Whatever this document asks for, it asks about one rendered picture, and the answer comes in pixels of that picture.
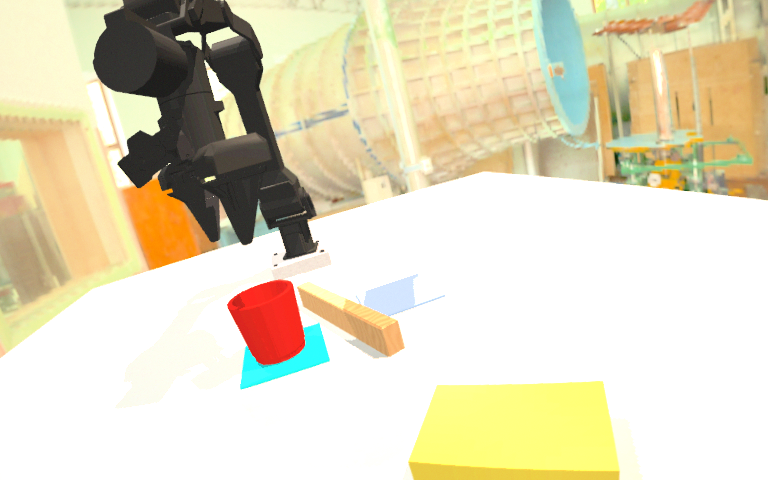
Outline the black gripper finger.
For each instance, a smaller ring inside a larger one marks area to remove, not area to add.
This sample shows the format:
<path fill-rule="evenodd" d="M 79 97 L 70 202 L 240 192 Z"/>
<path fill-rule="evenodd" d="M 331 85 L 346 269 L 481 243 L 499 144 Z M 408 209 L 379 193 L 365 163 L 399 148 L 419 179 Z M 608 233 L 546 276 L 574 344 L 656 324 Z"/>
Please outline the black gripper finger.
<path fill-rule="evenodd" d="M 211 182 L 216 179 L 206 181 Z M 204 184 L 200 183 L 200 184 Z M 180 202 L 184 202 L 200 227 L 211 242 L 220 240 L 220 207 L 216 195 L 204 190 L 199 185 L 166 193 Z"/>
<path fill-rule="evenodd" d="M 263 173 L 261 166 L 199 186 L 216 195 L 242 246 L 252 243 Z"/>

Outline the wooden rectangular bar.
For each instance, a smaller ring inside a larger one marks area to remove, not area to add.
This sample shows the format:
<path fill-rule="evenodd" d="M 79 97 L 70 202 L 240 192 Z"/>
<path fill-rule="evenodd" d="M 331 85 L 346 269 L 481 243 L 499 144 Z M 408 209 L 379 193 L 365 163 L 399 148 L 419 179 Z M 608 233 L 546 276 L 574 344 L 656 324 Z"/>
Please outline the wooden rectangular bar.
<path fill-rule="evenodd" d="M 296 287 L 304 308 L 387 357 L 405 348 L 398 320 L 311 282 Z"/>

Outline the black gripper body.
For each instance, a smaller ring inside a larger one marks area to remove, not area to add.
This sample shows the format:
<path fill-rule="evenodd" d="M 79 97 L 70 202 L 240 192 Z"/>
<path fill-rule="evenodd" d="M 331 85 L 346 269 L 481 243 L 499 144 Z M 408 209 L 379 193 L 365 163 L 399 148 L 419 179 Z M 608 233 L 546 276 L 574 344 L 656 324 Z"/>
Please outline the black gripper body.
<path fill-rule="evenodd" d="M 181 162 L 176 157 L 161 169 L 157 176 L 161 192 L 204 183 L 205 178 L 212 176 L 218 180 L 237 175 L 272 159 L 267 140 L 258 133 L 226 139 L 219 118 L 224 103 L 215 101 L 213 93 L 180 96 L 163 103 L 159 109 L 164 126 L 164 112 L 168 112 L 170 118 L 175 117 L 194 153 L 192 158 Z M 162 129 L 159 119 L 157 123 Z"/>

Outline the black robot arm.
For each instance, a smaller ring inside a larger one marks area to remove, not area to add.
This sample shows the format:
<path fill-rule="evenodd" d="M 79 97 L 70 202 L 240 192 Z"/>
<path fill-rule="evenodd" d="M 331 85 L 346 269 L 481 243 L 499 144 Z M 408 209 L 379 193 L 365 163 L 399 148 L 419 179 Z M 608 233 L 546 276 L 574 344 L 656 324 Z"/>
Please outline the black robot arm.
<path fill-rule="evenodd" d="M 283 261 L 315 253 L 318 242 L 308 219 L 317 212 L 298 176 L 283 164 L 259 88 L 263 53 L 251 24 L 232 13 L 226 0 L 122 1 L 124 6 L 104 15 L 106 29 L 95 46 L 92 63 L 102 84 L 118 93 L 157 98 L 160 106 L 180 96 L 213 93 L 206 61 L 218 82 L 235 97 L 246 135 L 258 133 L 268 142 L 272 159 L 258 164 L 267 167 L 259 208 L 268 229 L 279 228 Z M 239 36 L 210 48 L 206 34 L 227 27 Z M 201 48 L 191 40 L 176 40 L 189 32 L 199 32 Z M 137 188 L 176 157 L 181 162 L 194 156 L 175 117 L 164 112 L 163 118 L 165 126 L 160 118 L 162 129 L 153 135 L 140 130 L 128 138 L 129 154 L 117 162 Z"/>

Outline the red cup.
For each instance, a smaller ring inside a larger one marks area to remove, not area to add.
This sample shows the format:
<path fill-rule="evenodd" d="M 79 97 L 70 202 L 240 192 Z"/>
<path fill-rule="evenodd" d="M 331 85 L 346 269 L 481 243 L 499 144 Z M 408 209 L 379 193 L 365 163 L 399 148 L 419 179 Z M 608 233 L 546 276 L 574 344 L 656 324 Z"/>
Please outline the red cup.
<path fill-rule="evenodd" d="M 227 304 L 253 358 L 273 365 L 301 354 L 305 333 L 290 280 L 274 280 L 240 292 Z"/>

